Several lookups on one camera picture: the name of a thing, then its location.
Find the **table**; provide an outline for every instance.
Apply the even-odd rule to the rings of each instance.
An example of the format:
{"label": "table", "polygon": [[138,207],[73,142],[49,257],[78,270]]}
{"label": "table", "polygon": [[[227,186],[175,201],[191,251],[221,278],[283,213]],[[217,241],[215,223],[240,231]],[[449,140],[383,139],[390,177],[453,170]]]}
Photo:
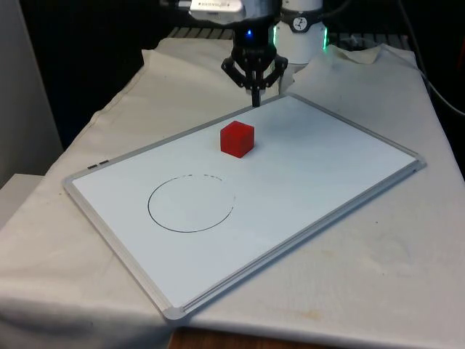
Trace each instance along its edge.
{"label": "table", "polygon": [[335,346],[465,346],[464,182],[420,75],[387,52],[364,65],[330,47],[290,90],[420,153],[428,167],[194,316],[161,317],[61,180],[249,105],[219,67],[230,47],[167,39],[143,52],[144,68],[0,232],[0,344],[146,348],[194,326]]}
{"label": "table", "polygon": [[174,331],[168,349],[336,349],[308,343],[217,332],[205,329],[180,328]]}

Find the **white wall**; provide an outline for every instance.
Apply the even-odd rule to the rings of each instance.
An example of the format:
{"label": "white wall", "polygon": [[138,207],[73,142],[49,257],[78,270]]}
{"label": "white wall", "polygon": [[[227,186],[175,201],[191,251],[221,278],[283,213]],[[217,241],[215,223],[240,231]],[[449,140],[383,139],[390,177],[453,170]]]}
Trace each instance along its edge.
{"label": "white wall", "polygon": [[17,0],[0,0],[0,188],[42,175],[62,151]]}

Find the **white cloth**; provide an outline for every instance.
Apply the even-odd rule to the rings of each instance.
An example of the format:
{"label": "white cloth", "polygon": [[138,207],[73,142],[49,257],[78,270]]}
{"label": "white cloth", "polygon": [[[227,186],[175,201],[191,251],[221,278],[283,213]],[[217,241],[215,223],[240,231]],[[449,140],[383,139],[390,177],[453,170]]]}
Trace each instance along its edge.
{"label": "white cloth", "polygon": [[[167,39],[144,52],[144,68],[0,232],[0,345],[146,348],[179,325],[163,320],[61,181],[249,105],[220,69],[230,47]],[[290,90],[419,152],[428,167],[233,288],[190,325],[333,344],[465,346],[465,187],[418,72],[386,52],[359,65],[329,49]]]}

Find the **red block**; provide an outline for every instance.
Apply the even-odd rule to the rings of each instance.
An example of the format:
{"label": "red block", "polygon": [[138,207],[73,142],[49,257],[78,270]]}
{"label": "red block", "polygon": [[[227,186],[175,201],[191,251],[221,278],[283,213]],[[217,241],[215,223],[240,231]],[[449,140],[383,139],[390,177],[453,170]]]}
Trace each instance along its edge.
{"label": "red block", "polygon": [[221,151],[242,158],[254,147],[254,127],[233,121],[220,132]]}

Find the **green led light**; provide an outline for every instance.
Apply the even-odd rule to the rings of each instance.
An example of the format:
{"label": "green led light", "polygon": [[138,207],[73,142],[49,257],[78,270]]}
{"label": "green led light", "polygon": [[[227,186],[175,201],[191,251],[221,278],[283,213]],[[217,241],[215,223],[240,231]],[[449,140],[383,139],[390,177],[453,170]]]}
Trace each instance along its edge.
{"label": "green led light", "polygon": [[328,46],[328,29],[325,28],[325,36],[323,38],[323,49],[326,49]]}
{"label": "green led light", "polygon": [[273,27],[273,45],[276,46],[276,25]]}

